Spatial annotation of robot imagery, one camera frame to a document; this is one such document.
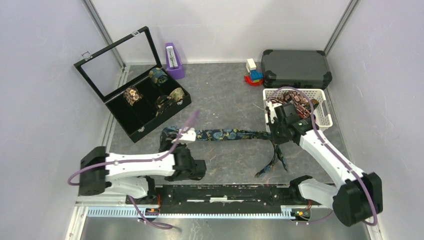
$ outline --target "white plastic basket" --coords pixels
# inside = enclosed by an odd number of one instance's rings
[[[264,109],[267,108],[266,100],[269,98],[277,89],[276,88],[266,88],[263,90],[263,105]],[[299,89],[304,92],[310,99],[316,99],[319,102],[318,107],[313,111],[316,117],[315,123],[319,126],[321,131],[325,131],[333,125],[333,120],[329,112],[329,105],[327,103],[326,95],[321,89]],[[291,91],[290,89],[282,89],[277,92],[274,97],[282,96],[285,92]],[[266,131],[270,132],[270,127],[268,126],[268,115],[267,110],[265,110],[265,126]]]

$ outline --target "red toy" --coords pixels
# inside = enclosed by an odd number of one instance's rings
[[[251,76],[249,76],[249,75],[244,76],[244,80],[246,81],[246,83],[248,83],[249,85],[252,85],[252,86],[259,86],[264,81],[264,79],[261,78],[258,82],[252,82]]]

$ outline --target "toy block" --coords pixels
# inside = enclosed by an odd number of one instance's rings
[[[245,81],[247,84],[249,84],[249,85],[252,85],[252,86],[259,86],[259,85],[261,85],[261,84],[264,82],[264,79],[263,79],[263,78],[261,78],[261,79],[259,79],[259,80],[255,80],[255,82],[253,82],[253,81],[251,80],[251,77],[250,77],[249,75],[245,75],[245,76],[244,76],[244,81]]]
[[[250,71],[250,79],[252,80],[252,81],[254,81],[254,80],[258,80],[258,79],[261,79],[261,78],[263,78],[264,76],[262,75],[262,73],[260,73],[260,72],[257,72],[257,71]]]
[[[246,68],[250,71],[256,70],[256,64],[255,61],[253,61],[253,58],[249,58],[246,62]]]

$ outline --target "black display case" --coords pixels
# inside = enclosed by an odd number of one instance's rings
[[[112,54],[112,51],[119,49],[119,47],[116,48],[117,46],[125,43],[130,39],[140,38],[143,35],[145,35],[146,42],[148,42],[148,45],[150,46],[152,57],[154,57],[155,63],[149,66],[146,71],[138,74],[124,85],[109,92],[108,94],[104,94],[103,91],[98,88],[98,86],[86,73],[86,71],[83,69],[83,66],[102,55]],[[104,102],[104,104],[107,106],[107,108],[110,110],[110,112],[113,114],[118,123],[122,126],[126,134],[134,143],[146,136],[148,133],[153,131],[159,125],[164,123],[166,120],[174,116],[176,113],[181,111],[192,102],[190,94],[162,67],[161,60],[159,59],[155,44],[147,26],[140,28],[139,30],[125,36],[124,38],[97,51],[96,53],[85,57],[81,61],[75,63],[74,66],[100,97],[100,99]],[[160,68],[167,74],[167,81],[161,85],[155,84],[154,81],[152,81],[149,77],[150,70],[155,68]],[[124,91],[128,88],[136,88],[142,95],[142,98],[135,102],[133,105],[131,105],[124,98]],[[169,96],[171,92],[177,88],[182,88],[185,96],[182,98],[182,100],[175,102],[163,113],[156,116],[157,107],[155,102],[158,97],[164,95]]]

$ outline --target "metal frame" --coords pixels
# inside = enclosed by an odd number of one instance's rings
[[[142,214],[145,214],[146,209],[157,208],[158,206],[137,205]],[[162,213],[157,216],[159,219],[291,219],[296,217],[291,216],[292,208],[281,206],[281,213],[231,213],[231,214],[184,214],[184,213]],[[139,214],[132,205],[127,206],[89,206],[87,217],[90,218],[137,218]]]
[[[106,30],[105,24],[103,23],[102,19],[100,18],[99,13],[97,12],[96,8],[94,7],[94,4],[91,0],[82,0],[82,3],[84,4],[85,8],[87,9],[88,13],[90,14],[91,19],[93,20],[95,26],[97,27],[100,35],[103,37],[104,41],[107,45],[111,45],[113,43],[111,36],[108,33],[108,30]],[[116,62],[121,68],[125,67],[125,62],[122,59],[119,52],[114,48],[112,49],[113,57],[115,58]]]
[[[84,3],[85,7],[87,8],[87,11],[89,12],[89,14],[90,14],[91,18],[93,19],[95,25],[97,26],[97,28],[98,28],[100,34],[102,35],[104,41],[108,45],[112,44],[113,43],[112,39],[111,39],[108,31],[106,30],[106,27],[103,24],[103,22],[102,22],[99,14],[98,14],[96,8],[94,7],[92,1],[91,0],[82,0],[82,2]],[[359,0],[351,0],[349,2],[349,4],[347,5],[346,10],[344,11],[340,21],[338,22],[336,28],[334,29],[334,32],[332,33],[327,45],[324,48],[324,52],[325,52],[326,55],[328,55],[330,53],[335,42],[339,38],[342,30],[346,26],[346,23],[348,22],[348,20],[349,20],[350,16],[352,15],[354,9],[358,5],[358,2],[359,2]],[[119,84],[118,84],[118,86],[122,86],[127,82],[127,77],[128,77],[128,72],[129,72],[130,66],[125,66],[125,63],[122,60],[121,56],[119,55],[118,51],[116,51],[115,49],[112,50],[112,51],[113,51],[113,55],[114,55],[117,63],[121,67],[125,67],[125,69],[124,69],[124,71],[121,75],[121,78],[119,79]],[[112,143],[112,138],[113,138],[113,134],[114,134],[114,131],[115,131],[115,126],[116,126],[116,120],[112,116],[112,114],[110,114],[106,128],[105,128],[103,141],[102,141],[102,145],[106,146],[107,151],[109,151],[111,143]],[[100,195],[97,195],[97,196],[78,196],[65,239],[66,240],[80,240],[81,239],[83,227],[84,227],[86,218],[88,216],[88,212],[89,212],[90,207],[101,207],[101,206],[103,206],[103,207],[122,208],[122,207],[125,206],[125,199],[126,199],[126,196],[121,195],[121,194],[116,194],[116,195],[115,194],[100,194]],[[157,207],[157,206],[156,205],[151,205],[151,206],[144,205],[143,207],[153,207],[154,208],[154,207]],[[293,208],[302,207],[302,208],[305,208],[305,206],[281,206],[281,207],[282,208],[287,208],[287,207],[293,207]],[[322,207],[323,206],[312,206],[312,208],[322,208]],[[380,232],[378,225],[377,226],[367,226],[367,229],[368,229],[371,240],[383,240],[383,236],[381,235],[381,232]]]
[[[324,48],[325,55],[328,55],[333,48],[334,44],[336,43],[337,39],[340,36],[340,33],[343,31],[343,29],[346,26],[346,23],[348,22],[349,18],[351,17],[353,11],[358,5],[359,0],[350,0],[349,4],[346,7],[346,10],[344,10],[343,15],[341,16],[340,20],[338,21],[337,26],[335,27],[330,39],[328,40],[327,45]]]

